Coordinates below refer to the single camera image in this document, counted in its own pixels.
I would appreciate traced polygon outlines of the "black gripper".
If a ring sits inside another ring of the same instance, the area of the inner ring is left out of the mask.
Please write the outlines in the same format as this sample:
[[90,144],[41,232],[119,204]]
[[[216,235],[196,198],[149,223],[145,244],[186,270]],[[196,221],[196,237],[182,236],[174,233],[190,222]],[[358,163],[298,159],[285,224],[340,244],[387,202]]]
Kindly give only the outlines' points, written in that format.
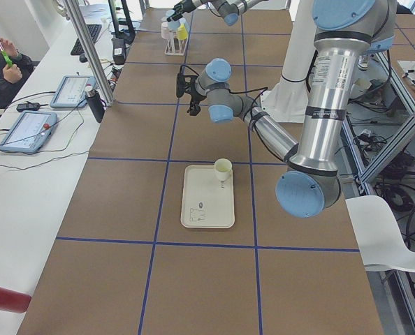
[[190,116],[197,116],[198,113],[201,111],[200,102],[206,99],[206,96],[200,94],[196,89],[196,83],[198,76],[197,75],[185,75],[186,79],[186,90],[185,94],[189,94],[191,96],[191,100],[189,103],[189,109],[187,113]]
[[193,0],[182,0],[173,6],[175,14],[191,13],[196,8],[197,5]]

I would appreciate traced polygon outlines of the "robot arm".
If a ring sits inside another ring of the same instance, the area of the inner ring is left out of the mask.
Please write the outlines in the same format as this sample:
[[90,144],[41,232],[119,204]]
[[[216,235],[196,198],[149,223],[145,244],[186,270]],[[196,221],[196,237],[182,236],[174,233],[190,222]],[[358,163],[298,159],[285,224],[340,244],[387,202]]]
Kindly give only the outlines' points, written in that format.
[[206,101],[213,122],[243,120],[289,167],[275,189],[282,208],[316,216],[340,197],[334,150],[358,58],[391,47],[396,8],[395,1],[301,1],[280,81],[262,102],[230,90],[222,58],[202,73],[179,73],[176,95],[190,95],[192,116]]
[[247,12],[250,8],[256,4],[261,3],[262,0],[238,0],[233,3],[228,1],[197,1],[197,0],[184,0],[173,6],[173,14],[166,18],[167,22],[176,22],[182,18],[184,13],[191,13],[203,4],[211,3],[220,17],[228,26],[234,25],[240,15]]

